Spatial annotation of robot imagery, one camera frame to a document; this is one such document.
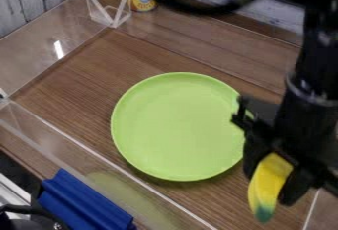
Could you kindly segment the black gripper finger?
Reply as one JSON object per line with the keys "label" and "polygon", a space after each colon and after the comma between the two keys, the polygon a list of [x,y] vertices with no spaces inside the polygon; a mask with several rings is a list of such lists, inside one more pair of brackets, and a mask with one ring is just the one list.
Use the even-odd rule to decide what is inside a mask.
{"label": "black gripper finger", "polygon": [[320,169],[315,167],[295,167],[282,185],[279,194],[279,203],[284,206],[292,206],[306,195],[310,189],[318,189],[322,186]]}
{"label": "black gripper finger", "polygon": [[259,162],[272,152],[275,135],[271,132],[248,131],[244,134],[243,172],[252,178]]}

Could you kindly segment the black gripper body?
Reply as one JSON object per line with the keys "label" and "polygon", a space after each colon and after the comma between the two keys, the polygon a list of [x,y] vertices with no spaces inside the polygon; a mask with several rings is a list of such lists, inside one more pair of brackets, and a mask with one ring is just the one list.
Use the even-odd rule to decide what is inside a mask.
{"label": "black gripper body", "polygon": [[322,186],[338,194],[338,96],[332,99],[316,93],[295,73],[286,76],[286,90],[272,122],[247,115],[250,100],[238,99],[239,108],[232,123],[244,131],[275,135],[272,152],[292,165],[320,169]]}

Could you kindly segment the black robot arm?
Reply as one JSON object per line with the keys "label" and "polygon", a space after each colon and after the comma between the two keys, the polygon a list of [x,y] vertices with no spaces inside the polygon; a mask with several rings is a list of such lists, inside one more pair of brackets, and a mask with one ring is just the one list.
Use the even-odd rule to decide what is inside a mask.
{"label": "black robot arm", "polygon": [[[252,0],[228,0],[234,11]],[[278,201],[292,205],[311,188],[338,196],[338,0],[286,0],[304,8],[303,43],[284,77],[284,93],[274,121],[246,115],[248,100],[239,98],[232,122],[244,130],[244,173],[252,177],[271,153],[292,170]]]}

